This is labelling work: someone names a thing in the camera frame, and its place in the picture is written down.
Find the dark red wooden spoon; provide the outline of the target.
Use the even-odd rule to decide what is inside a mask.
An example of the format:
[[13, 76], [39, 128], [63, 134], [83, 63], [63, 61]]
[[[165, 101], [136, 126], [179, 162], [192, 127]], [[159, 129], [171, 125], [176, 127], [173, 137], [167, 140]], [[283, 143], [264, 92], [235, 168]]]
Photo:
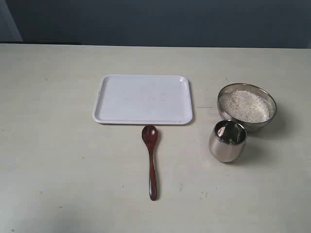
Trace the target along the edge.
[[158, 131], [153, 125], [146, 125], [142, 130], [142, 140], [149, 153], [149, 195], [152, 201], [157, 200], [157, 182], [154, 163], [154, 149], [158, 139]]

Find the steel bowl with rice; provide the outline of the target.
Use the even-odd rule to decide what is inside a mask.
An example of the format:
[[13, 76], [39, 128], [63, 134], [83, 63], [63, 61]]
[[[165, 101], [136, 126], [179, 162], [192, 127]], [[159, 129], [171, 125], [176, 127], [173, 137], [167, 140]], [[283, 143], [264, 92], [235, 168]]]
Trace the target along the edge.
[[[270, 111], [270, 118], [267, 121], [261, 122], [261, 123], [248, 123], [248, 122], [237, 120], [234, 117], [232, 117], [231, 115], [229, 115], [223, 109], [223, 107], [220, 104], [220, 96], [224, 93], [231, 93], [231, 92], [238, 91], [238, 90], [249, 91], [253, 94], [256, 94], [256, 95], [262, 97], [268, 105], [268, 108]], [[232, 84], [229, 84], [229, 85], [223, 87], [219, 91], [219, 94], [217, 97], [217, 108], [218, 108], [219, 115], [223, 120], [235, 121], [235, 122], [243, 125], [243, 127], [248, 132], [255, 132], [255, 131], [259, 130], [260, 128], [266, 126], [267, 124], [269, 124], [273, 120], [273, 118], [276, 116], [276, 113], [277, 113], [277, 104], [276, 104], [276, 101], [273, 99], [273, 97], [268, 92], [263, 90], [262, 88], [257, 87], [257, 86], [252, 85], [252, 84], [247, 84], [247, 83], [232, 83]]]

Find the stainless steel cup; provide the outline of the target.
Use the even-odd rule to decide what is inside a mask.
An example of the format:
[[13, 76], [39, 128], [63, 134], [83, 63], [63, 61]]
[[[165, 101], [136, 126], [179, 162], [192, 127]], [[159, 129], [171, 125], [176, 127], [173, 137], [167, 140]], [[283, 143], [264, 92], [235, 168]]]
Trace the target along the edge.
[[232, 120], [221, 120], [211, 132], [208, 148], [217, 160], [230, 163], [242, 154], [246, 139], [247, 132], [241, 124]]

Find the white rectangular plastic tray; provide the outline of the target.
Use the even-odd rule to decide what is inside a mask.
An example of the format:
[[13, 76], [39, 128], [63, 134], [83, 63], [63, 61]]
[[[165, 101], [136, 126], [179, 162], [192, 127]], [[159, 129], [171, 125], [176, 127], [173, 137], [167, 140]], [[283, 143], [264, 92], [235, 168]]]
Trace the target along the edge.
[[188, 124], [193, 117], [189, 81], [179, 75], [107, 75], [92, 116], [100, 124]]

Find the white granular powder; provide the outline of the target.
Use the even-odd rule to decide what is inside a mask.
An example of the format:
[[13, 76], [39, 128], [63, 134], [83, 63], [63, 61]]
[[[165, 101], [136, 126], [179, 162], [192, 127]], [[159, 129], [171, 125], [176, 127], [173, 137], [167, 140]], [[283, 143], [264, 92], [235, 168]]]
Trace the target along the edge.
[[237, 120], [248, 123], [261, 123], [270, 118], [266, 101], [249, 91], [234, 91], [220, 96], [223, 109]]

